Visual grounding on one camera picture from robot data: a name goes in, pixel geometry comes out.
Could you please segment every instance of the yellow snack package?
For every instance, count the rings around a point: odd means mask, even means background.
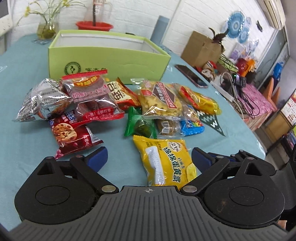
[[[184,140],[155,140],[134,136],[141,153],[149,186],[177,186],[178,189],[197,177]]]
[[[183,116],[182,104],[173,85],[145,79],[132,79],[139,90],[142,115],[149,119],[178,121]]]
[[[196,110],[203,111],[209,115],[220,115],[222,113],[218,103],[214,99],[194,92],[187,86],[181,86],[179,84],[174,84],[174,86],[180,96]]]

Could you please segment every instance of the blue snack wrapper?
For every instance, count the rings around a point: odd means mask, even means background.
[[[203,133],[205,127],[202,125],[201,122],[192,122],[190,120],[183,120],[180,121],[181,131],[183,136],[191,136],[195,134]]]

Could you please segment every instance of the glass vase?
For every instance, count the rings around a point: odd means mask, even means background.
[[[54,16],[41,16],[40,23],[37,29],[37,36],[39,40],[53,39],[59,32],[59,14]]]

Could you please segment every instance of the yellow-green box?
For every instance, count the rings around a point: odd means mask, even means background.
[[[160,80],[170,55],[149,39],[129,34],[91,30],[61,30],[48,49],[49,75],[108,70],[108,78]]]

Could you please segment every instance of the red snack wrapper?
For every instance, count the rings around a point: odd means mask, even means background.
[[[77,121],[109,121],[124,117],[107,86],[107,70],[66,75],[63,84],[76,105]]]
[[[127,88],[120,78],[117,78],[116,81],[108,82],[107,86],[120,109],[127,111],[130,106],[135,108],[141,106],[137,95]]]
[[[67,154],[75,153],[103,143],[102,140],[92,134],[86,125],[76,121],[74,111],[49,120],[57,143],[60,148],[55,156],[56,159]]]

